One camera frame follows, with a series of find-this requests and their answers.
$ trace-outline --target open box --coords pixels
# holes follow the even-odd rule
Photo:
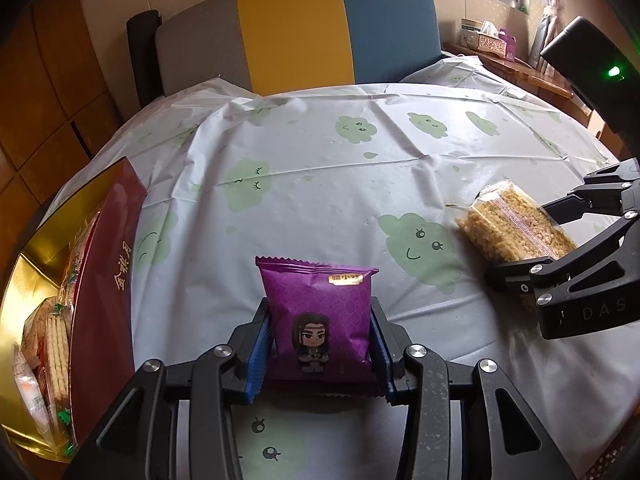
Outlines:
[[[12,370],[25,320],[58,293],[69,243],[100,215],[78,277],[69,341],[69,402],[81,445],[134,373],[130,317],[130,252],[146,189],[126,158],[64,202],[22,248],[0,304],[0,423],[11,440],[43,458],[62,460],[38,434]]]

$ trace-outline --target purple snack package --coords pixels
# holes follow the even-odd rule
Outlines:
[[[375,382],[367,349],[371,276],[377,269],[284,258],[258,257],[255,264],[277,350],[267,381]],[[317,393],[330,391],[319,388]]]

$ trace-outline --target headboard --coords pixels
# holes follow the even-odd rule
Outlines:
[[[149,12],[156,11],[127,23],[130,47],[141,27],[134,20],[157,28],[157,68],[149,68],[149,48],[137,49],[145,60],[132,54],[136,86],[147,94],[142,106],[217,76],[270,95],[397,82],[442,57],[433,0],[205,0],[159,27],[157,12],[146,18]],[[158,72],[161,88],[149,93]]]

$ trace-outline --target curtain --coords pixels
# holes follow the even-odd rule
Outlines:
[[[540,57],[540,52],[555,38],[564,27],[562,11],[564,0],[545,0],[545,9],[538,25],[538,30],[529,54],[529,64],[549,76],[553,76],[554,69]]]

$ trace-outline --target silver bolt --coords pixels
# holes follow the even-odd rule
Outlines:
[[[539,305],[546,305],[549,301],[551,301],[551,294],[545,292],[544,294],[540,295],[536,303]]]
[[[409,355],[411,357],[420,358],[420,357],[424,357],[425,355],[427,355],[427,349],[422,345],[411,345],[411,346],[409,346],[407,351],[409,352]]]
[[[161,364],[158,359],[149,359],[149,361],[142,363],[142,369],[145,372],[157,372]]]
[[[229,345],[218,345],[213,349],[214,355],[218,357],[229,357],[234,350]]]
[[[491,359],[482,359],[480,361],[480,369],[488,374],[494,373],[498,369],[498,365]]]

